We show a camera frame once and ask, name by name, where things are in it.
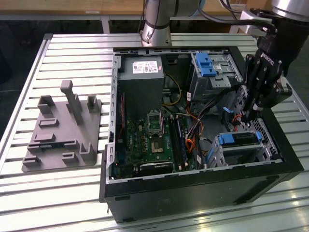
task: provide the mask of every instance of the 3d printed holder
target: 3d printed holder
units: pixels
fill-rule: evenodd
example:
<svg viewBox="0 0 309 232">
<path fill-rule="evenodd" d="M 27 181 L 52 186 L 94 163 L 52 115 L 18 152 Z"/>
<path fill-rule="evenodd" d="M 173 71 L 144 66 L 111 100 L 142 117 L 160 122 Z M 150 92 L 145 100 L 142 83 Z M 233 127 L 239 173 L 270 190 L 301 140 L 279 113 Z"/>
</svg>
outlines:
<svg viewBox="0 0 309 232">
<path fill-rule="evenodd" d="M 79 101 L 72 88 L 71 80 L 62 81 L 60 90 L 68 102 L 40 97 L 41 113 L 23 159 L 23 172 L 96 164 L 101 101 L 96 96 Z"/>
</svg>

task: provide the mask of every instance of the label on power supply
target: label on power supply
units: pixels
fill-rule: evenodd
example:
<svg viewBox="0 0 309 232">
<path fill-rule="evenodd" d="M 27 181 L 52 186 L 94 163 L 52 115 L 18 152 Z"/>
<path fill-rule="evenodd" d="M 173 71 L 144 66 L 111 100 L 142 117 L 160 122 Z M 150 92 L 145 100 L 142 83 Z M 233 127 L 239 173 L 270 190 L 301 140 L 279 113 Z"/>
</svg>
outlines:
<svg viewBox="0 0 309 232">
<path fill-rule="evenodd" d="M 133 74 L 155 72 L 159 72 L 156 61 L 137 61 L 133 63 Z"/>
</svg>

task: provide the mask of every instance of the motherboard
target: motherboard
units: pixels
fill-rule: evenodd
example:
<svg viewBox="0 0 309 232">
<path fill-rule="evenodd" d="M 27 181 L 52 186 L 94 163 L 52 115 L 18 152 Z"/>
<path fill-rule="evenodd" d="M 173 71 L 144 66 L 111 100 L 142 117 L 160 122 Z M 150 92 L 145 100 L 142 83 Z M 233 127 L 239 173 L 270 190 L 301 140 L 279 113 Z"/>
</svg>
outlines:
<svg viewBox="0 0 309 232">
<path fill-rule="evenodd" d="M 147 117 L 126 122 L 125 139 L 118 141 L 115 178 L 194 170 L 196 161 L 184 146 L 187 121 L 184 117 Z"/>
</svg>

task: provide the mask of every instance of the ram slot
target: ram slot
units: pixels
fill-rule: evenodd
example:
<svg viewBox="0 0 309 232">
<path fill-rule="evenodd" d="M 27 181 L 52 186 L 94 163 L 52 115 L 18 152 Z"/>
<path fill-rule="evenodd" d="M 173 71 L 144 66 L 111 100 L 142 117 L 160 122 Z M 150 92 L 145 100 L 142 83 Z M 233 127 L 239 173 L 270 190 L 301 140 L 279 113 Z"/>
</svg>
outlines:
<svg viewBox="0 0 309 232">
<path fill-rule="evenodd" d="M 176 121 L 174 119 L 169 120 L 169 132 L 173 147 L 175 169 L 182 171 L 184 168 L 184 161 L 177 130 L 178 127 Z"/>
<path fill-rule="evenodd" d="M 182 125 L 180 123 L 179 118 L 177 119 L 177 127 L 178 127 L 178 140 L 179 140 L 180 149 L 183 155 L 183 163 L 185 164 L 185 166 L 188 166 L 188 157 L 187 157 L 187 152 L 185 150 L 183 129 L 182 129 Z"/>
</svg>

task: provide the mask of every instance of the slotted metal table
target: slotted metal table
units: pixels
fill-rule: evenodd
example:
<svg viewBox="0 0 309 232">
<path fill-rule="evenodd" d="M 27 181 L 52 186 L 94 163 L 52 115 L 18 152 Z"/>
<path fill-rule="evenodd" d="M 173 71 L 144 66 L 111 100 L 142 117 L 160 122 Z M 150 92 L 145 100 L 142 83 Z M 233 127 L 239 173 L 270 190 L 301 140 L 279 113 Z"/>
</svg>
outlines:
<svg viewBox="0 0 309 232">
<path fill-rule="evenodd" d="M 257 50 L 239 34 L 173 34 L 174 46 L 238 46 L 243 56 Z M 284 231 L 309 224 L 309 114 L 298 96 L 273 108 L 305 171 L 253 203 L 116 224 L 98 202 L 102 151 L 107 143 L 112 52 L 138 47 L 137 34 L 53 35 L 44 39 L 0 143 L 0 231 Z M 93 167 L 52 173 L 23 173 L 41 95 L 65 99 L 59 86 L 71 79 L 81 100 L 103 102 L 98 161 Z"/>
</svg>

